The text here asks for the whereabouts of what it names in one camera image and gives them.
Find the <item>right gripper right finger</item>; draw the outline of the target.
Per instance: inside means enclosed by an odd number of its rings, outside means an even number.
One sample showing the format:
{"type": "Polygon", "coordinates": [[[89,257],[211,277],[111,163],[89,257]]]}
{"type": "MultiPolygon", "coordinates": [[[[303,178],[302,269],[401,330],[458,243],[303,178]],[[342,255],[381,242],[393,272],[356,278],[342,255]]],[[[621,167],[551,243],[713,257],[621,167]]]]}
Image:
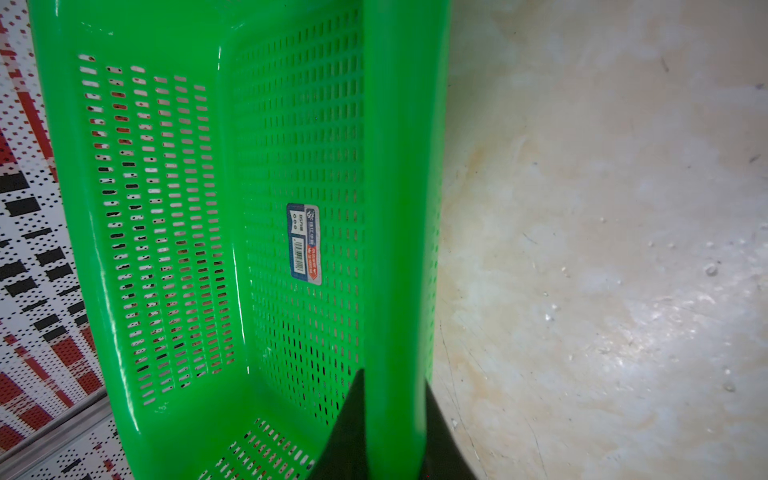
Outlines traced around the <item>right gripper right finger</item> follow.
{"type": "Polygon", "coordinates": [[[429,384],[425,387],[425,400],[426,448],[419,478],[475,480],[476,476],[461,454],[429,384]]]}

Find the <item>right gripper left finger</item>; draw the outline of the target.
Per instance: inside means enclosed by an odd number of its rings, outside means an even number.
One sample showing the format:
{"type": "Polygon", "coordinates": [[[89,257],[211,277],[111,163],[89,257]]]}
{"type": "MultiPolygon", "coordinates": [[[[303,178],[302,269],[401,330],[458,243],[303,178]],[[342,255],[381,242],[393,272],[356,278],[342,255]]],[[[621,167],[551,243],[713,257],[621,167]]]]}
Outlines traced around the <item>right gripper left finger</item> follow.
{"type": "Polygon", "coordinates": [[[365,479],[365,376],[356,372],[320,459],[310,469],[309,479],[365,479]]]}

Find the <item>green plastic basket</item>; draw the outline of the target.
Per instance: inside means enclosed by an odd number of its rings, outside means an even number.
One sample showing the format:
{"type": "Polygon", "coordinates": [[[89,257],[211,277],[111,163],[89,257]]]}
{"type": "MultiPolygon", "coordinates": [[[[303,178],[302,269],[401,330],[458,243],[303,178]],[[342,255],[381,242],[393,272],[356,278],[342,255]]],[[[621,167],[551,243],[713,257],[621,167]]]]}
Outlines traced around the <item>green plastic basket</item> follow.
{"type": "Polygon", "coordinates": [[[451,5],[32,1],[76,271],[137,479],[301,479],[358,370],[426,448],[451,5]],[[320,210],[322,284],[286,206],[320,210]]]}

